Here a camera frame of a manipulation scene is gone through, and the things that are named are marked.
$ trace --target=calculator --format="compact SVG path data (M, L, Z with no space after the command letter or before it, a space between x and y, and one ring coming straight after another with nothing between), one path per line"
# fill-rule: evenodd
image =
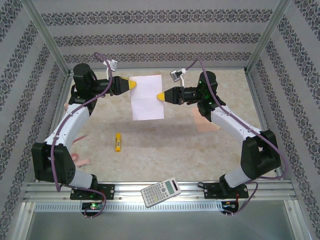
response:
M141 190L141 194L147 208L159 204L181 193L175 177L158 182Z

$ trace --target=floor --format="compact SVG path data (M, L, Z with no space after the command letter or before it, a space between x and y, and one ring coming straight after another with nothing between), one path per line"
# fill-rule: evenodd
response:
M215 70L217 94L242 119L260 128L243 70ZM196 86L200 70L189 70L185 86ZM116 75L162 75L163 90L176 83L168 70L118 70ZM103 72L98 79L106 78ZM90 158L81 170L99 181L133 182L218 180L240 165L241 146L226 133L198 133L191 108L196 105L164 103L164 119L133 121L130 92L98 100L89 121L79 130L86 138L73 144L71 153ZM115 136L121 133L121 152L115 152Z

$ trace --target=cable connector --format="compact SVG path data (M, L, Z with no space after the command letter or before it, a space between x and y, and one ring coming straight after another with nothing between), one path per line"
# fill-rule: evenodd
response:
M108 64L110 65L111 71L115 72L117 70L118 61L113 59L111 61L110 60L107 60L107 61L108 61Z
M170 72L170 76L174 82L178 82L181 79L181 76L186 72L187 70L185 68L182 68L179 71L174 70Z
M174 71L170 72L170 76L174 82L180 81L181 87L184 87L185 81L182 78L182 75L185 74L186 72L187 72L187 70L185 68L181 68L179 71L174 70Z

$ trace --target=aluminum frame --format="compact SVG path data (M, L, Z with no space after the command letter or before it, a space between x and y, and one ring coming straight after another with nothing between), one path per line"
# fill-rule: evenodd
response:
M52 53L55 61L59 65L60 69L62 70L63 74L65 76L68 76L70 73L70 69L68 67L68 64L61 53L58 45L56 44L56 41L54 37L51 35L44 19L42 18L40 12L37 9L36 4L33 0L21 0L21 3L23 4L25 10L29 14L30 18L32 19L34 25L36 26L37 30L41 34L44 43L49 48L50 52Z
M258 43L255 45L255 48L252 51L247 65L245 66L245 72L247 74L250 74L251 71L254 69L257 61L259 60L260 55L262 54L266 45L268 44L271 35L276 29L290 2L291 0L279 0L270 20L268 21L263 33L261 34L261 37L259 38Z
M217 182L218 181L204 181L204 183ZM295 238L299 240L311 239L291 180L258 180L257 182L259 183L259 188L252 198L252 201L284 201ZM110 207L108 209L106 208L106 212L132 212L133 207L135 207L134 212L146 212L146 208L141 207L144 203L140 191L155 182L100 183L115 184L114 200L107 201L107 205ZM165 201L164 203L168 207L155 206L151 211L178 212L177 209L179 209L180 212L220 210L216 206L221 204L222 199L205 199L203 190L197 186L197 181L179 181L178 184L181 189L181 194ZM249 195L252 194L254 188L255 184L247 185ZM70 193L71 189L68 187L62 187L61 192L57 192L53 183L30 182L26 187L23 204L12 239L26 239L32 215L37 204L49 206L50 209L46 212L61 212L63 208L66 209L65 212L74 212L74 209L70 211L70 204L79 206L81 201L70 200ZM191 206L191 208L194 208L196 205L200 206L199 209L188 209L186 207Z

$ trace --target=yellow marker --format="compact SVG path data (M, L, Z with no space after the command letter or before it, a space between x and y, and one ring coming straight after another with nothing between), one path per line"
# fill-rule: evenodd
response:
M157 99L161 100L161 101L164 101L165 100L165 92L162 92L162 93L159 93L157 96L156 96Z
M121 151L121 134L120 133L115 134L115 151L116 152Z

